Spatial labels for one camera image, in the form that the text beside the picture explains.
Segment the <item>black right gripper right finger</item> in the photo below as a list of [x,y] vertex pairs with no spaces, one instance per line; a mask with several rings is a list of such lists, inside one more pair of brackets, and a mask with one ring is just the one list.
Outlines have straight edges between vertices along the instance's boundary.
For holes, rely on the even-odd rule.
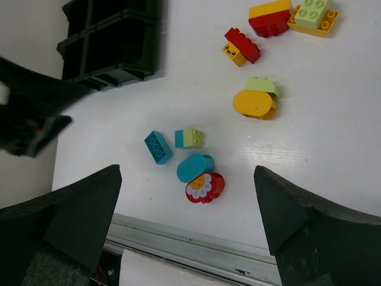
[[254,171],[269,252],[282,285],[380,285],[380,218]]

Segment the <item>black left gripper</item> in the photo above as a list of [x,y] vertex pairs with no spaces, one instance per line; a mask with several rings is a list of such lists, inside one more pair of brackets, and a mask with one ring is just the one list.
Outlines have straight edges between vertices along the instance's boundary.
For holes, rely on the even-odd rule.
[[8,101],[1,105],[1,150],[37,157],[73,119],[62,112],[92,93],[84,85],[26,69],[1,57],[1,83]]

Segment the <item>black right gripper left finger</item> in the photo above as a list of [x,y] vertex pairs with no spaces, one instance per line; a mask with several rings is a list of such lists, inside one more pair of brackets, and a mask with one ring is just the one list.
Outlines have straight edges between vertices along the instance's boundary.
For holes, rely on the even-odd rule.
[[112,164],[71,185],[1,209],[1,285],[87,285],[120,193]]

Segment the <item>red flower print lego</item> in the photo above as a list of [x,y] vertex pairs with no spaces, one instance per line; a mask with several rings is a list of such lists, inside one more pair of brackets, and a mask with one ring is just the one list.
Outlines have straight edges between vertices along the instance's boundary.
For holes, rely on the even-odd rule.
[[190,181],[185,189],[187,199],[191,203],[210,203],[221,196],[225,188],[225,180],[217,172],[204,172]]

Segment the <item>teal long lego brick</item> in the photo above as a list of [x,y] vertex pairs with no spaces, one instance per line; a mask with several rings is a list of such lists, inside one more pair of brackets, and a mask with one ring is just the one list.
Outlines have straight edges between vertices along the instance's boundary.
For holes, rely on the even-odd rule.
[[172,158],[173,152],[160,132],[153,130],[144,142],[157,165],[164,165]]

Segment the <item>teal oval lego brick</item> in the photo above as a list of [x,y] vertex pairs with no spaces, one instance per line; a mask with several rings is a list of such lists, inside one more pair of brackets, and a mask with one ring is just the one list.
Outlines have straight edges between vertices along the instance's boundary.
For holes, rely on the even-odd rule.
[[204,172],[213,172],[214,159],[208,154],[195,153],[184,159],[177,167],[180,182],[188,183]]

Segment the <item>yellow oval lego brick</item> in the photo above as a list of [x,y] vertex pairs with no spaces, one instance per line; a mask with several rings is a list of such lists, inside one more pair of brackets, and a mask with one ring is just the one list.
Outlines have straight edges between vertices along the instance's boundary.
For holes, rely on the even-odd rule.
[[277,103],[267,92],[241,90],[233,98],[233,108],[245,117],[270,120],[277,113]]

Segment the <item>light green curved lego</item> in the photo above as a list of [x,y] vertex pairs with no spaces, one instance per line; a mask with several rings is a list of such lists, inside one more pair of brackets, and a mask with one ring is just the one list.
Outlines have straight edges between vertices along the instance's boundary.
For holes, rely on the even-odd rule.
[[280,98],[277,86],[266,77],[250,77],[246,84],[247,90],[261,91],[270,94],[272,97]]

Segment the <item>black four-compartment sorting tray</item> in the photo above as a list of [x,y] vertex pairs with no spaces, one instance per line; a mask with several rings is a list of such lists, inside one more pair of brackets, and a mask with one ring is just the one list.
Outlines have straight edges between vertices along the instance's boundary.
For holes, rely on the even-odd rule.
[[101,91],[157,71],[162,1],[69,1],[62,79]]

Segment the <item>teal and green lego block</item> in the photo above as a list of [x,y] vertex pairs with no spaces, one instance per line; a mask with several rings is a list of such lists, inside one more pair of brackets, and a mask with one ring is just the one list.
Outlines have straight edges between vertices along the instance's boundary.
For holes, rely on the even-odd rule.
[[204,145],[204,133],[194,128],[176,130],[174,139],[176,148],[201,148]]

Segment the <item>red long lego brick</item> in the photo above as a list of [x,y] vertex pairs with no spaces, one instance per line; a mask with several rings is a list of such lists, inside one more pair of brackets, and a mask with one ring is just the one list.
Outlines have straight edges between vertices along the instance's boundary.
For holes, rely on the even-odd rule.
[[238,28],[230,28],[225,34],[225,38],[234,44],[251,64],[254,64],[261,57],[259,47]]

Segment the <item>yellow smiley face lego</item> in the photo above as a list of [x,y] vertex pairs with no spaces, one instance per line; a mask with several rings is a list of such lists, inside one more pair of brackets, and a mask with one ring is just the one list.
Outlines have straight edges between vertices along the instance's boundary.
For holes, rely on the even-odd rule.
[[227,42],[222,51],[238,67],[241,67],[246,61],[245,56],[231,42]]

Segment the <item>yellow flat lego plate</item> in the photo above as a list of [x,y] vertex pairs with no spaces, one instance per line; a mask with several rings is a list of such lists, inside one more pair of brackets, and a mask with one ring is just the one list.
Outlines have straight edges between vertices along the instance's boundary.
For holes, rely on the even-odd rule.
[[292,30],[295,30],[300,33],[305,33],[308,35],[318,36],[325,38],[330,33],[332,27],[335,25],[337,18],[339,17],[340,11],[338,10],[328,10],[321,23],[319,24],[317,29],[312,29],[309,27],[304,27],[296,24],[295,16],[300,9],[300,5],[298,5],[291,14],[287,25]]

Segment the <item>light green square lego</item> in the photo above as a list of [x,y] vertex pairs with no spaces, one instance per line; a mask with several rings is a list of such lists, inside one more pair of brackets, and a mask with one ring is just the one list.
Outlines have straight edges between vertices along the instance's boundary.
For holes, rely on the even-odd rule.
[[332,0],[305,0],[295,16],[295,23],[299,26],[317,29],[332,6],[332,2]]

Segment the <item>aluminium rail frame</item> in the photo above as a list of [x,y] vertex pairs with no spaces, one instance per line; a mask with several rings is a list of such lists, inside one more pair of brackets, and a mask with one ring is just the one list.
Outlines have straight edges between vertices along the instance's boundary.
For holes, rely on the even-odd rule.
[[281,285],[266,249],[122,214],[114,214],[105,248],[133,250],[235,285]]

